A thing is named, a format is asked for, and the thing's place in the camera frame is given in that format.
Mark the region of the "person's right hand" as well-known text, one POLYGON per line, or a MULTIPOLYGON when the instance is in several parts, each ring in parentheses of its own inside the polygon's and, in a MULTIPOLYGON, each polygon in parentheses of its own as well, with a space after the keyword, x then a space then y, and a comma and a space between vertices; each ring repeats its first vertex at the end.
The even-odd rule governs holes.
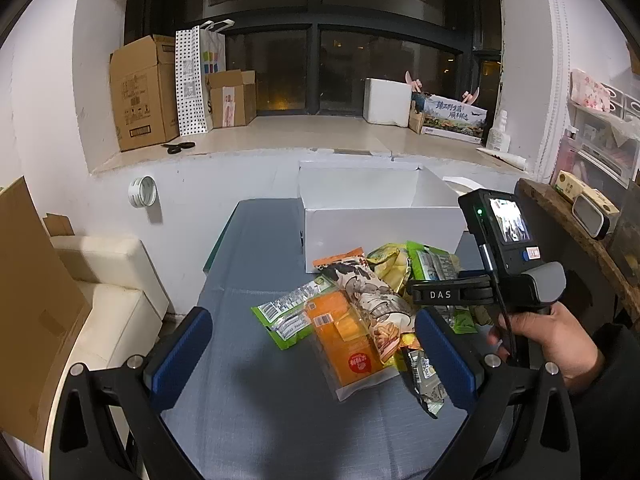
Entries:
POLYGON ((544 358, 559 367, 570 392, 585 390, 600 374, 604 365, 602 352, 559 301, 552 304, 549 314, 512 314, 509 321, 514 335, 541 346, 544 358))

